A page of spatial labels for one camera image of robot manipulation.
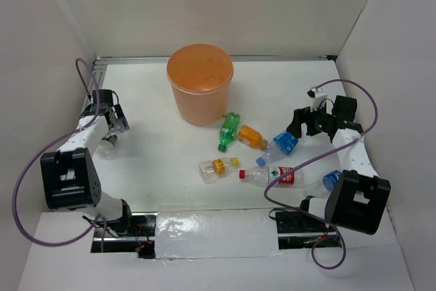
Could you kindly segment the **clear bottle blue label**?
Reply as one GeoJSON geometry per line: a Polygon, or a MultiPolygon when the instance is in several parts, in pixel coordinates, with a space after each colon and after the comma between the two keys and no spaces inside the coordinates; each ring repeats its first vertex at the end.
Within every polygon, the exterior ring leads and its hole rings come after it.
{"type": "Polygon", "coordinates": [[[297,144],[298,139],[291,133],[284,131],[273,138],[266,147],[263,156],[257,158],[255,162],[260,167],[271,165],[288,157],[297,144]]]}

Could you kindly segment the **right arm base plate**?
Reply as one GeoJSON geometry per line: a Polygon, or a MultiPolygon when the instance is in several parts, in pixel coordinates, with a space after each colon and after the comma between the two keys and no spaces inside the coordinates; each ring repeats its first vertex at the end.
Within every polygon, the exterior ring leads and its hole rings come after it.
{"type": "Polygon", "coordinates": [[[318,247],[340,247],[336,232],[320,221],[296,211],[272,209],[268,216],[275,221],[280,250],[312,248],[327,238],[318,247]]]}

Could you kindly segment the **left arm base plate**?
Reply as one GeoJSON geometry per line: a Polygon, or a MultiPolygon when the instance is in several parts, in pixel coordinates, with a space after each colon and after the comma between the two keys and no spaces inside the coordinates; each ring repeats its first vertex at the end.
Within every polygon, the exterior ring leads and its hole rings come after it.
{"type": "Polygon", "coordinates": [[[93,231],[91,253],[131,253],[142,259],[155,258],[155,228],[157,212],[132,213],[131,226],[125,232],[115,232],[109,226],[103,231],[103,223],[98,222],[93,231]]]}

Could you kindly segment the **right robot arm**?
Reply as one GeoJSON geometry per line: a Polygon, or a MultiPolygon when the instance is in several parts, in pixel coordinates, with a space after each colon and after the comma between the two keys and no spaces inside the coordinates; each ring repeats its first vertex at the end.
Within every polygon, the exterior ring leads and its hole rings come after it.
{"type": "Polygon", "coordinates": [[[307,135],[328,135],[339,152],[341,175],[333,187],[324,210],[329,224],[364,234],[375,234],[390,195],[390,182],[382,179],[370,163],[364,145],[361,124],[354,121],[357,100],[338,95],[330,112],[328,94],[312,89],[308,92],[313,103],[295,109],[287,132],[302,137],[301,126],[307,126],[307,135]]]}

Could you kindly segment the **green plastic bottle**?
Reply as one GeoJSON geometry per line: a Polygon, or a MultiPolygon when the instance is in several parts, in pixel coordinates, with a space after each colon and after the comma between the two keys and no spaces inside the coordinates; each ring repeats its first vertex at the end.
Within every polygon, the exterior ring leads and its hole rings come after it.
{"type": "Polygon", "coordinates": [[[225,153],[228,147],[234,142],[238,126],[240,124],[240,115],[234,112],[228,112],[224,115],[224,122],[219,131],[218,151],[225,153]]]}

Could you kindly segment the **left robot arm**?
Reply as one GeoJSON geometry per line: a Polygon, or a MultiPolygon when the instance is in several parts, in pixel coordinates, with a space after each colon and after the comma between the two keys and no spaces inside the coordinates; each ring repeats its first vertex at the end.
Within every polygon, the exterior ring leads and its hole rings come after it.
{"type": "Polygon", "coordinates": [[[96,150],[108,154],[119,134],[129,130],[118,95],[110,89],[92,92],[91,103],[79,116],[78,129],[55,152],[40,158],[46,204],[52,210],[101,215],[113,235],[128,235],[135,221],[130,207],[102,191],[93,163],[96,150]]]}

